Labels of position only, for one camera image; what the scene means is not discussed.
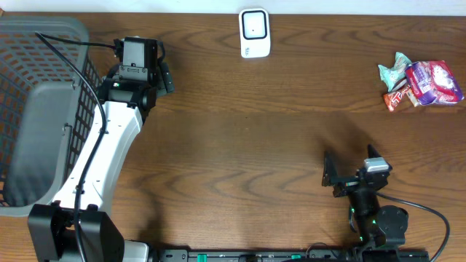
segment pink snack bag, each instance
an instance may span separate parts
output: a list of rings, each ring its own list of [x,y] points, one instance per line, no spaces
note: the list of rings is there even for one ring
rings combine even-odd
[[[465,97],[445,61],[415,62],[406,78],[421,105],[458,103]]]

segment wooden table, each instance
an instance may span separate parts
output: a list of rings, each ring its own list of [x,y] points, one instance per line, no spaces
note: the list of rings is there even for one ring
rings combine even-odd
[[[397,51],[446,60],[466,89],[466,17],[271,15],[270,56],[246,60],[237,15],[39,15],[76,17],[92,41],[165,43],[176,91],[157,101],[123,166],[111,217],[125,239],[193,249],[350,245],[359,236],[348,199],[320,184],[323,152],[353,174],[373,143],[394,167],[383,192],[442,212],[452,232],[439,261],[466,259],[466,103],[405,100],[390,113],[377,68],[392,66]],[[116,62],[107,49],[90,52],[101,75]],[[404,247],[433,255],[442,221],[402,207]],[[0,261],[34,261],[26,218],[0,218],[0,232]]]

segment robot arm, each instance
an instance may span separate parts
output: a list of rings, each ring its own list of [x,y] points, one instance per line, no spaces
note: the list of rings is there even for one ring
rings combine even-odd
[[[103,136],[87,171],[80,209],[87,210],[91,205],[91,208],[110,215],[111,202],[123,161],[131,143],[141,131],[143,121],[139,109],[128,107],[126,103],[107,101],[103,104],[103,109],[107,118],[107,133]],[[62,189],[53,198],[52,202],[59,202],[60,207],[74,208],[76,183],[99,135],[102,126],[100,122],[99,118],[94,119],[89,136],[73,171]]]
[[[157,46],[162,48],[159,58]],[[85,257],[88,261],[148,260],[149,246],[124,241],[109,216],[128,149],[149,111],[155,107],[157,97],[173,91],[173,81],[167,64],[162,61],[165,56],[162,42],[127,37],[124,41],[116,40],[115,47],[120,64],[108,73],[97,94],[98,103],[105,112],[105,130],[102,119],[95,117],[77,163],[62,189],[51,205],[34,205],[28,217],[39,261],[81,261]],[[98,106],[95,116],[100,113]],[[99,139],[92,157],[91,152]],[[80,206],[75,210],[77,184],[87,164],[84,183],[80,184]],[[77,225],[74,217],[79,217],[79,239],[77,232],[71,229],[71,225],[75,228]],[[77,249],[77,243],[81,243],[86,256]]]

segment black wire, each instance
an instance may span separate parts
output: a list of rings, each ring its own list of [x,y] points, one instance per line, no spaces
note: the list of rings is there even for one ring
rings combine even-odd
[[[420,208],[422,210],[426,210],[426,211],[429,211],[431,212],[432,214],[435,214],[437,215],[438,217],[442,218],[443,222],[445,223],[445,237],[443,238],[443,242],[442,242],[442,245],[438,248],[437,252],[435,253],[435,255],[430,259],[430,262],[434,262],[437,260],[437,258],[440,256],[440,254],[442,253],[443,249],[445,249],[445,246],[446,246],[446,243],[448,242],[449,240],[449,237],[450,237],[450,223],[449,221],[446,219],[446,217],[444,215],[442,215],[440,212],[436,211],[436,210],[433,210],[432,208],[430,207],[426,207],[426,206],[423,206],[423,205],[420,205],[420,204],[417,204],[417,203],[414,203],[414,202],[410,202],[410,201],[406,201],[406,200],[402,200],[402,199],[398,199],[398,198],[395,198],[395,197],[392,197],[392,196],[386,196],[384,194],[381,194],[379,192],[376,192],[376,195],[381,197],[381,198],[385,198],[385,199],[388,199],[388,200],[391,200],[391,201],[395,201],[395,202],[398,202],[398,203],[401,203],[401,204],[405,204],[405,205],[410,205],[412,207],[417,207],[417,208]]]
[[[87,46],[94,46],[94,47],[108,47],[108,48],[116,49],[115,46],[112,46],[110,44],[73,41],[73,40],[68,40],[68,39],[62,39],[62,38],[55,37],[55,36],[49,36],[49,35],[46,35],[46,34],[43,34],[43,33],[40,33],[40,34],[44,38],[52,39],[52,40],[55,40],[55,41],[61,41],[63,43],[68,43],[68,44],[87,45]]]
[[[306,250],[306,258],[309,258],[309,251],[311,251],[312,248],[315,247],[316,245],[323,245],[323,246],[327,247],[327,250],[330,251],[335,258],[338,258],[338,256],[333,252],[333,250],[324,242],[316,242],[316,243],[310,245]]]
[[[121,65],[122,65],[121,63],[117,63],[116,65],[112,66],[110,70],[108,70],[107,78],[112,79],[117,74],[119,67]]]
[[[351,231],[354,233],[357,233],[355,224],[352,222],[352,206],[349,206],[349,211],[348,211],[348,222],[349,222],[349,227],[351,228]]]
[[[162,55],[157,59],[157,63],[160,66],[162,64],[163,60],[165,59],[165,47],[163,46],[162,41],[157,41],[157,44],[159,45],[160,49],[162,50]]]
[[[70,66],[76,74],[81,78],[81,80],[87,85],[87,88],[91,92],[92,96],[94,99],[97,101],[97,106],[100,111],[100,115],[102,116],[102,127],[100,129],[99,136],[95,142],[94,148],[92,148],[92,151],[90,152],[89,158],[86,161],[86,165],[84,166],[84,169],[82,170],[81,178],[79,179],[78,185],[76,186],[76,196],[74,199],[74,213],[73,213],[73,224],[74,224],[74,231],[76,234],[76,242],[78,244],[78,250],[79,254],[81,256],[81,259],[83,262],[87,262],[87,257],[86,257],[86,252],[84,251],[84,245],[82,243],[82,235],[81,235],[81,226],[79,225],[79,207],[80,207],[80,202],[81,202],[81,193],[82,193],[82,186],[84,184],[84,179],[86,178],[87,171],[89,170],[90,163],[92,162],[92,159],[94,158],[95,152],[97,151],[100,142],[102,141],[103,135],[106,132],[107,128],[107,120],[106,120],[106,115],[105,111],[103,110],[102,105],[99,103],[99,99],[97,97],[97,94],[95,93],[94,89],[90,85],[90,83],[86,80],[86,78],[82,75],[82,73],[79,71],[76,66],[68,58],[66,58],[60,51],[58,51],[56,48],[54,48],[45,38],[42,34],[39,32],[36,32],[36,36],[47,46],[52,50],[63,62],[65,62],[68,66]]]

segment white device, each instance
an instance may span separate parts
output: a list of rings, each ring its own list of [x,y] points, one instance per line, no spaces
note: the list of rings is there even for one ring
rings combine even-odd
[[[241,56],[266,57],[270,53],[269,13],[262,8],[240,13]]]

